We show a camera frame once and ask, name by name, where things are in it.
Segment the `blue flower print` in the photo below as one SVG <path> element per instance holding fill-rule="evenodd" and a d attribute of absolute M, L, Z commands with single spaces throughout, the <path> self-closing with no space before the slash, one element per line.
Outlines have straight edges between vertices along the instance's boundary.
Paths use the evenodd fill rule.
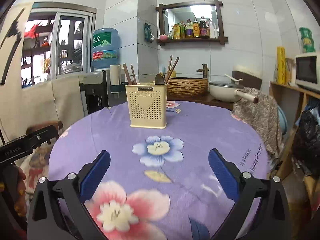
<path fill-rule="evenodd" d="M 170 136 L 149 136 L 144 143 L 135 144 L 132 152 L 141 156 L 140 162 L 147 167 L 160 167 L 165 161 L 182 162 L 183 141 Z"/>

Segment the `microwave oven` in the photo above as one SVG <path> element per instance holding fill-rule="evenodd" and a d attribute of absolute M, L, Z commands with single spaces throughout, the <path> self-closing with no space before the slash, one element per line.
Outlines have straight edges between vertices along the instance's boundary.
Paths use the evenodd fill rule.
<path fill-rule="evenodd" d="M 320 93 L 320 52 L 297 55 L 296 66 L 295 83 Z"/>

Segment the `yellow leaf print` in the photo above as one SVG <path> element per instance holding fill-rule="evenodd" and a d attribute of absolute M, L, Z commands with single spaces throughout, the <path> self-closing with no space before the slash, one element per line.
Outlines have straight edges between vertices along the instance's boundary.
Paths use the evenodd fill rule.
<path fill-rule="evenodd" d="M 156 182 L 164 182 L 164 183 L 171 183 L 171 180 L 163 173 L 158 172 L 158 171 L 145 171 L 144 174 L 156 181 Z"/>

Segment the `black plastic bag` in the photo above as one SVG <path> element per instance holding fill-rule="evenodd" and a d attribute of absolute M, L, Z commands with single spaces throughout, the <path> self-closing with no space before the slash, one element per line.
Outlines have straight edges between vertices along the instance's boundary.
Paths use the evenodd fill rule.
<path fill-rule="evenodd" d="M 310 111 L 304 111 L 301 115 L 292 154 L 311 170 L 313 175 L 320 175 L 320 128 Z"/>

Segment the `wicker basket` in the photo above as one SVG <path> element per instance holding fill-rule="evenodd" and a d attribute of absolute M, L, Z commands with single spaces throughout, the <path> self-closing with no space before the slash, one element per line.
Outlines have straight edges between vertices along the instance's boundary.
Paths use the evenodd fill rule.
<path fill-rule="evenodd" d="M 208 90 L 207 78 L 169 78 L 168 93 L 175 96 L 190 97 L 204 94 Z"/>
<path fill-rule="evenodd" d="M 166 127 L 167 86 L 168 84 L 125 86 L 131 127 Z"/>

